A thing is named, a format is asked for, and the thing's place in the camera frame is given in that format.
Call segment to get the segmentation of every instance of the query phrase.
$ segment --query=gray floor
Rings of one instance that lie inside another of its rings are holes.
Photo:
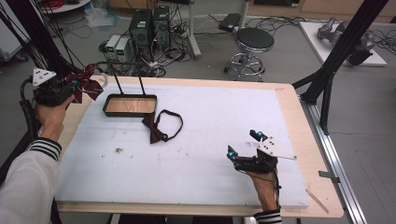
[[[77,10],[60,15],[60,21],[77,21],[82,16]],[[210,20],[209,17],[201,18],[196,27]],[[124,33],[129,21],[117,20],[116,26],[106,29],[92,28],[91,35],[90,29],[84,25],[85,21],[69,25],[80,37],[67,34],[65,40],[82,63],[87,64],[105,59],[98,51],[99,44],[111,34]],[[210,27],[213,29],[201,32],[219,31],[214,22],[205,24],[205,28]],[[389,31],[396,26],[378,24],[375,28]],[[197,35],[196,39],[202,51],[201,59],[173,63],[166,67],[165,77],[234,80],[236,73],[223,73],[227,60],[238,51],[233,35]],[[275,40],[274,48],[260,55],[267,70],[263,78],[265,82],[291,84],[320,68],[318,57],[298,28],[280,28]],[[375,50],[387,66],[342,66],[335,76],[329,131],[368,223],[393,223],[396,219],[396,56],[385,49]],[[26,132],[18,103],[19,87],[32,74],[33,67],[30,61],[15,60],[0,67],[0,164]],[[257,78],[243,77],[241,81],[257,81]],[[297,92],[302,93],[305,89],[302,87]],[[75,224],[106,223],[107,218],[108,214],[62,214],[64,223]],[[188,217],[171,217],[170,220],[171,223],[189,223]],[[284,222],[296,223],[296,220],[285,217]],[[337,219],[303,218],[302,222],[350,223],[347,215]]]

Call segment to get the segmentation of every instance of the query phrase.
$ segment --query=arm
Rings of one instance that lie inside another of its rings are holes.
[[[254,215],[259,223],[282,223],[280,209],[276,205],[274,178],[271,174],[247,173],[262,204],[262,212]]]
[[[61,146],[56,142],[64,128],[65,109],[74,96],[62,105],[37,107],[43,124],[40,137],[12,162],[0,188],[0,222],[49,223],[55,192]]]

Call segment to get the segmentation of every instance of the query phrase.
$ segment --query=sleeve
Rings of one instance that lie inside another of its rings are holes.
[[[260,224],[263,223],[271,223],[271,224],[278,224],[278,223],[283,223],[282,222],[282,217],[280,216],[280,210],[272,210],[268,212],[260,212],[256,213],[254,215],[256,218],[257,222]]]
[[[38,138],[11,163],[0,188],[0,223],[50,223],[61,146]]]

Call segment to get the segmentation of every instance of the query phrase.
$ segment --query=wooden table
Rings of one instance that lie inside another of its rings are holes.
[[[137,84],[135,77],[120,77],[121,83]],[[285,120],[292,147],[304,180],[305,191],[310,206],[303,209],[282,209],[283,217],[341,217],[344,211],[335,192],[332,181],[318,175],[327,171],[319,153],[318,145],[309,127],[304,111],[294,88],[289,84],[252,83],[195,79],[143,78],[147,85],[220,87],[275,90],[283,119]],[[64,132],[60,143],[65,149],[71,142],[91,99],[84,95],[82,105],[70,105],[64,121]],[[167,205],[134,203],[79,203],[59,202],[61,212],[137,213],[168,215],[207,215],[249,217],[260,211],[257,207],[225,205]]]

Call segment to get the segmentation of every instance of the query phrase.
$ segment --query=black computer tower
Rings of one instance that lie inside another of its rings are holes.
[[[152,62],[156,45],[154,39],[154,23],[151,9],[139,8],[134,15],[129,26],[129,33],[133,42],[135,56],[138,61],[141,57],[147,62]]]
[[[171,47],[169,7],[158,6],[154,8],[154,33],[157,39],[157,47],[165,50]]]

